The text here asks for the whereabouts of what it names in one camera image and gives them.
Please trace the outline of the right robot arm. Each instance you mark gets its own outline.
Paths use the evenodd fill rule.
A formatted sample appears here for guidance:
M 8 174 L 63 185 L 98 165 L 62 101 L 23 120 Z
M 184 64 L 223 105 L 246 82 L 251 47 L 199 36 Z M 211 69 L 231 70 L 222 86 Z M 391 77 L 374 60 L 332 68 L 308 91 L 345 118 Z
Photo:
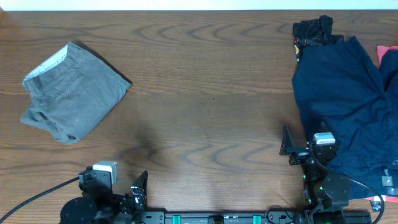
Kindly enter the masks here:
M 295 147 L 288 127 L 283 127 L 279 154 L 289 156 L 291 166 L 302 168 L 303 195 L 309 203 L 301 214 L 293 215 L 292 223 L 348 223 L 343 208 L 349 204 L 349 180 L 326 168 L 337 149 L 331 132 L 315 133 L 305 147 Z

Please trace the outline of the grey shorts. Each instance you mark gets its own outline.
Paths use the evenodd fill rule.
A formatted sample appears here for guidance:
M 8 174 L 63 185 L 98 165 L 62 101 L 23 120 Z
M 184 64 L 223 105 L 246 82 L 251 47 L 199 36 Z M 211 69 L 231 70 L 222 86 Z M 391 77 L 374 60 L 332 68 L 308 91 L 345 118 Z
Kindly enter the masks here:
M 103 60 L 69 42 L 22 82 L 31 104 L 21 122 L 64 144 L 87 136 L 122 100 L 131 83 Z

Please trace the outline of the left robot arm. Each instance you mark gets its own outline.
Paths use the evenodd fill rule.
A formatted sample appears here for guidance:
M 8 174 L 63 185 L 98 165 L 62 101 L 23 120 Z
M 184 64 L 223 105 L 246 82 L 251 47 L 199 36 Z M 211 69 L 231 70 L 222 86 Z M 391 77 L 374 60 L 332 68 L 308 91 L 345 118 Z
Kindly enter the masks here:
M 61 223 L 126 223 L 141 222 L 140 215 L 147 208 L 148 171 L 144 171 L 131 185 L 131 194 L 115 194 L 118 165 L 101 162 L 78 174 L 81 197 L 67 202 L 60 212 Z

